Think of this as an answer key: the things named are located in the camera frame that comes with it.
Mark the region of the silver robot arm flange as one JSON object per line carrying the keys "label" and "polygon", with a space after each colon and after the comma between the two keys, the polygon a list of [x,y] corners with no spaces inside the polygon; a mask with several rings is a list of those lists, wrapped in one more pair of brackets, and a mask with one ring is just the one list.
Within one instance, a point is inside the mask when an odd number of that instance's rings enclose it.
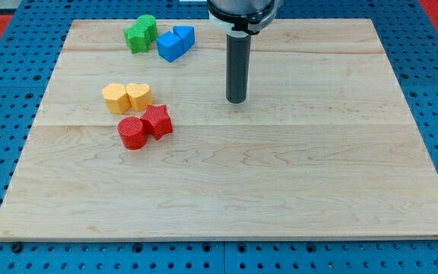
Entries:
{"label": "silver robot arm flange", "polygon": [[283,0],[207,0],[211,23],[236,38],[258,34],[283,4]]}

